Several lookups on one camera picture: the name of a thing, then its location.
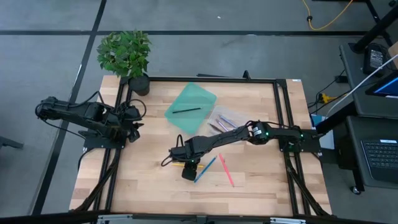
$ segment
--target concrete floor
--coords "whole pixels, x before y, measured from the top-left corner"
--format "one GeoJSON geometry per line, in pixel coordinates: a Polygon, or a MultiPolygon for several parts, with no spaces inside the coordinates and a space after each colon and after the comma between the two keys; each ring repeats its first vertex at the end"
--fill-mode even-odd
{"type": "MultiPolygon", "coordinates": [[[[0,30],[91,30],[100,0],[0,1],[0,30]]],[[[346,2],[307,0],[313,25],[334,18],[346,2]]],[[[373,0],[383,16],[388,0],[373,0]]],[[[99,30],[310,30],[299,0],[108,1],[99,30]]],[[[369,30],[373,18],[365,3],[354,3],[329,30],[369,30]]],[[[398,40],[395,22],[389,33],[398,40]]],[[[103,75],[94,47],[77,102],[101,85],[103,75]]],[[[197,73],[240,77],[302,79],[308,102],[343,70],[338,46],[357,37],[281,37],[228,35],[152,35],[149,75],[195,76],[197,73]]],[[[37,120],[34,106],[48,96],[66,100],[71,92],[88,36],[0,35],[0,135],[24,142],[23,150],[0,150],[0,217],[27,215],[48,159],[56,129],[37,120]]],[[[325,92],[339,95],[345,84],[325,92]]],[[[327,107],[320,111],[326,113],[327,107]]],[[[81,128],[70,125],[69,129],[81,128]]],[[[43,213],[66,212],[83,141],[67,134],[43,213]]],[[[397,223],[398,191],[366,188],[360,196],[348,187],[349,172],[325,164],[325,182],[333,214],[341,218],[397,223]]]]}

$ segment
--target black desk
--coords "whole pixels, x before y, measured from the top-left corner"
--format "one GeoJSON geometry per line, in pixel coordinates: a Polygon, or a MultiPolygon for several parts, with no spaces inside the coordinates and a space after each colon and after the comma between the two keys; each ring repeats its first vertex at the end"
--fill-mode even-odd
{"type": "Polygon", "coordinates": [[[359,191],[364,191],[363,185],[398,189],[398,184],[372,179],[361,146],[365,139],[398,139],[397,129],[398,120],[348,116],[333,130],[339,167],[353,171],[359,191]]]}
{"type": "MultiPolygon", "coordinates": [[[[343,61],[348,83],[351,88],[356,87],[367,75],[362,72],[364,54],[354,53],[348,44],[340,46],[341,59],[343,61]]],[[[371,96],[365,91],[371,87],[371,83],[378,81],[376,77],[367,80],[363,87],[358,88],[353,94],[354,101],[337,111],[325,121],[317,125],[319,133],[326,133],[336,125],[344,122],[347,116],[367,116],[377,118],[398,118],[398,99],[371,96]]]]}

